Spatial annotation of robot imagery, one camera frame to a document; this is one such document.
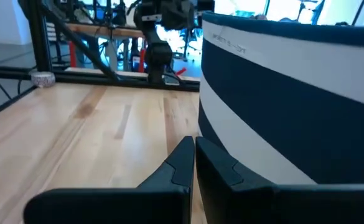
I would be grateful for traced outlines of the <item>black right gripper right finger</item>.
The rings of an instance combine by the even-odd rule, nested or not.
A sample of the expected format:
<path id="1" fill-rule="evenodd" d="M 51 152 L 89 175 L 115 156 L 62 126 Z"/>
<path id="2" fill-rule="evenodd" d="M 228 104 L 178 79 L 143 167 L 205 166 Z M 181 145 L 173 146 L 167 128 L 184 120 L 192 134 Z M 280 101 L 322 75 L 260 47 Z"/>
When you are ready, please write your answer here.
<path id="1" fill-rule="evenodd" d="M 208 224 L 364 224 L 364 184 L 275 184 L 203 137 L 195 156 Z"/>

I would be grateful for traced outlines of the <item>navy white striped fabric bin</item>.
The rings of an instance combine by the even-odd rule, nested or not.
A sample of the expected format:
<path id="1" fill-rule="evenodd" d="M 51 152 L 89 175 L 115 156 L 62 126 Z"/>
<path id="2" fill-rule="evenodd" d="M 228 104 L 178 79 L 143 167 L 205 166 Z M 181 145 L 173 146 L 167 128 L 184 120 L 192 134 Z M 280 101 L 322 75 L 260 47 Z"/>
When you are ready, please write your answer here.
<path id="1" fill-rule="evenodd" d="M 198 128 L 276 184 L 364 184 L 364 27 L 203 15 Z"/>

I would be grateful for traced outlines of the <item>black metal table frame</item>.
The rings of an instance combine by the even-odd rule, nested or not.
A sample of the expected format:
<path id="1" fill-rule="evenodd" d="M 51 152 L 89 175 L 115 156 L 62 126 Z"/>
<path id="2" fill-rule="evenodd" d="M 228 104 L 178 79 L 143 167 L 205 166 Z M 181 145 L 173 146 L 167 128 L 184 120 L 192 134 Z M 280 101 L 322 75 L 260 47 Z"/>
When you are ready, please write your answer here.
<path id="1" fill-rule="evenodd" d="M 49 41 L 46 35 L 45 20 L 49 18 L 63 34 L 69 38 L 104 74 L 90 75 L 89 73 L 72 73 L 72 72 L 54 72 L 55 79 L 64 83 L 79 83 L 87 85 L 109 85 L 131 88 L 151 88 L 158 90 L 176 90 L 176 91 L 192 91 L 197 92 L 200 83 L 194 80 L 183 80 L 184 84 L 179 85 L 175 80 L 165 77 L 164 83 L 150 83 L 147 78 L 119 77 L 106 66 L 99 57 L 84 46 L 81 38 L 75 32 L 67 30 L 61 21 L 43 2 L 42 0 L 26 0 L 28 5 L 29 21 L 32 29 L 32 43 L 36 61 L 34 71 L 53 72 L 52 61 L 50 59 Z"/>

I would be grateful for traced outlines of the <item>white patterned tape roll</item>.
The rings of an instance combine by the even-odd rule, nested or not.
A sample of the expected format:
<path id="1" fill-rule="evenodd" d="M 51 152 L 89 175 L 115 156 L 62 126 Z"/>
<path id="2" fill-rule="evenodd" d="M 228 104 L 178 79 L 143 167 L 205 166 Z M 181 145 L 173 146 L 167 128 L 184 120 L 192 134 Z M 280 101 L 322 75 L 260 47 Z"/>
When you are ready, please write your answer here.
<path id="1" fill-rule="evenodd" d="M 52 72 L 31 71 L 31 82 L 39 88 L 48 88 L 55 85 L 55 75 Z"/>

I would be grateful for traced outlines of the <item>wooden workbench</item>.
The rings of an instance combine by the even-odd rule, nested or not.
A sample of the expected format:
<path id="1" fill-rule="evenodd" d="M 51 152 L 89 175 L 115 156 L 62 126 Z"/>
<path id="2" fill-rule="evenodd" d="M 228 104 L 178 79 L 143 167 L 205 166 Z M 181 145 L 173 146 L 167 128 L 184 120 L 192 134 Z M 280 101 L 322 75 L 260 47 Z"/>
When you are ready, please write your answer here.
<path id="1" fill-rule="evenodd" d="M 105 26 L 96 26 L 93 24 L 75 24 L 75 23 L 64 23 L 64 25 L 67 27 L 67 30 L 70 30 L 72 32 L 81 32 L 84 34 L 106 38 L 108 40 L 127 40 L 132 38 L 142 38 L 145 40 L 143 33 L 140 30 L 137 29 L 129 29 L 130 27 L 110 27 L 107 28 Z M 124 59 L 126 59 L 126 62 L 123 62 L 125 66 L 128 64 L 127 59 L 127 44 L 124 44 L 125 50 L 124 53 Z M 117 74 L 119 77 L 134 77 L 134 78 L 147 78 L 148 74 L 144 72 L 127 72 L 118 70 L 118 61 L 116 61 L 116 56 L 109 56 L 110 62 L 114 62 L 114 66 L 111 67 L 112 71 L 114 71 L 115 74 Z M 68 67 L 65 69 L 65 72 L 72 72 L 72 73 L 89 73 L 89 74 L 97 74 L 102 75 L 104 74 L 99 69 L 90 69 L 90 68 L 77 68 L 77 67 Z"/>

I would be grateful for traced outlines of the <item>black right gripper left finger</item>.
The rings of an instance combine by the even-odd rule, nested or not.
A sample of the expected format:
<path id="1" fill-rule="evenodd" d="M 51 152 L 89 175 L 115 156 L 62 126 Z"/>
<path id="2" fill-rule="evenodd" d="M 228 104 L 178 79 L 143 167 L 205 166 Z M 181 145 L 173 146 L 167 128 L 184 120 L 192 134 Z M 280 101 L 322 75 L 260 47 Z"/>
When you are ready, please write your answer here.
<path id="1" fill-rule="evenodd" d="M 25 224 L 190 224 L 195 143 L 184 137 L 135 188 L 63 188 L 32 197 Z"/>

